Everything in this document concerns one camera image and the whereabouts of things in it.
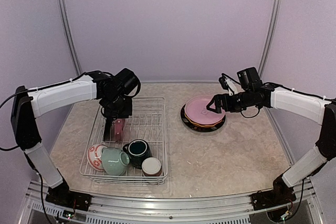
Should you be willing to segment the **dark pink dotted plate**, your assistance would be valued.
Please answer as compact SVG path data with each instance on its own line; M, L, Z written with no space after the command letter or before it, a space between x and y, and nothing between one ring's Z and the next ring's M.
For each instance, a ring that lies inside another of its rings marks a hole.
M121 142L124 135L125 119L116 119L114 122L114 140Z

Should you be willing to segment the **small black plate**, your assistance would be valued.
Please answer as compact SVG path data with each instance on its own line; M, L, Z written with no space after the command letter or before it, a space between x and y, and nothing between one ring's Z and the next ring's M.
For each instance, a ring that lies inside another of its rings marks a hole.
M111 128L113 121L110 118L106 118L103 132L103 141L109 142L111 140Z

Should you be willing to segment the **light pink plate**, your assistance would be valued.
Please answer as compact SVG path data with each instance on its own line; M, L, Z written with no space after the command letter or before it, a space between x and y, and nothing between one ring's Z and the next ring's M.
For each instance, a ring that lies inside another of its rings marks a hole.
M198 125L215 125L225 117L225 111L215 113L206 108L210 103L212 96L200 95L187 101L185 105L186 117Z

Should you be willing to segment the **yellow polka dot plate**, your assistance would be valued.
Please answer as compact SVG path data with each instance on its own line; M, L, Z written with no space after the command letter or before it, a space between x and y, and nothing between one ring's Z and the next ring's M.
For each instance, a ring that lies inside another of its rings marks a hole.
M225 122L226 116L224 116L221 120L219 120L218 122L214 123L214 124L199 124L197 122L192 121L184 112L184 116L185 118L192 123L193 125L197 126L197 127L201 127L201 128L210 128L210 127L214 127L217 126L218 124Z

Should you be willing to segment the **black striped rim plate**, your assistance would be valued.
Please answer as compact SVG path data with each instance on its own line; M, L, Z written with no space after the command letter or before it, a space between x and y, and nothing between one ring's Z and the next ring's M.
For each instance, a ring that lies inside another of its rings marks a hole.
M182 122L185 126L187 126L188 128L190 128L193 131L197 131L197 132L201 132L201 133L214 132L214 131L220 129L226 121L226 116L224 116L223 119L221 121L219 121L217 124L215 124L214 126L211 126L211 127L197 126L187 119L187 117L185 115L185 105L183 105L183 107L180 110L180 117L181 117L181 120L182 120Z

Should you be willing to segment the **dark green mug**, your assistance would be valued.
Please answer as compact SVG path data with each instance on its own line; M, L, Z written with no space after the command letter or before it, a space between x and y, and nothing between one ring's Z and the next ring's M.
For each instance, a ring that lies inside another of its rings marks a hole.
M132 142L125 144L122 150L127 153L130 163L137 169L142 168L142 163L152 157L152 152L148 142L142 139L136 139Z

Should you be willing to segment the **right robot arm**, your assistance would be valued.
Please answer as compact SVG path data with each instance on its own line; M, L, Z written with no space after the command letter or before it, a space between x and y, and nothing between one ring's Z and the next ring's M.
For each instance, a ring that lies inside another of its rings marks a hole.
M289 196L289 189L309 175L317 173L328 161L335 158L335 100L289 89L281 84L260 79L256 68L250 67L237 73L242 92L234 93L222 74L219 82L228 94L213 96L206 108L220 114L222 111L242 113L255 106L284 110L308 118L321 126L319 139L299 161L280 175L278 185L269 192L273 205L281 204Z

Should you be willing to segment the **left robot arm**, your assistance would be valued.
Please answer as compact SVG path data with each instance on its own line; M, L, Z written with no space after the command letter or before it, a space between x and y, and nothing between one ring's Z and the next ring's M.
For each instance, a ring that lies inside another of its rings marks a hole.
M140 89L139 78L127 68L116 75L96 70L44 87L16 89L11 114L16 144L44 182L54 188L52 195L60 204L69 205L74 195L62 185L64 179L42 144L36 119L56 109L91 100L99 101L102 115L110 121L128 118L132 114L130 93L138 94Z

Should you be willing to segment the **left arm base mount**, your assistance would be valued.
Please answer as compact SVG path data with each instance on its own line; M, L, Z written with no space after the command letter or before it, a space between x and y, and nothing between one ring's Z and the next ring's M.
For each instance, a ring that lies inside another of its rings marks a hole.
M67 191L65 193L48 192L46 201L57 206L71 208L74 210L88 211L92 196L90 194Z

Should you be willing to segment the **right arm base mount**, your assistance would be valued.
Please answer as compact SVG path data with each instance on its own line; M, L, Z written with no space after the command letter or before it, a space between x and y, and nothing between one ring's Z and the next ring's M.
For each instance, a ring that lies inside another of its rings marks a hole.
M288 204L297 199L294 192L277 195L273 190L257 191L250 197L254 211Z

